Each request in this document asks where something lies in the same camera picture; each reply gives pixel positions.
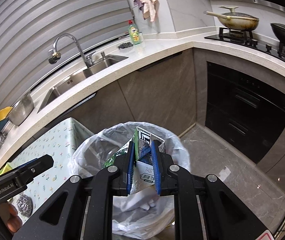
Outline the operator hand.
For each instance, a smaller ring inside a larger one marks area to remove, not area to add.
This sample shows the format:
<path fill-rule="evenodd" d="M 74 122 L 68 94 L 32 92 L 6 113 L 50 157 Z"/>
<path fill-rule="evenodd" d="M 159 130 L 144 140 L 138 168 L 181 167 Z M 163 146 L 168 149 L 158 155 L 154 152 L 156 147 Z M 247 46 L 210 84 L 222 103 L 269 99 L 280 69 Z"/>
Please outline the operator hand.
<path fill-rule="evenodd" d="M 22 220 L 18 216 L 18 211 L 9 202 L 0 204 L 0 217 L 12 234 L 15 234 L 23 225 Z"/>

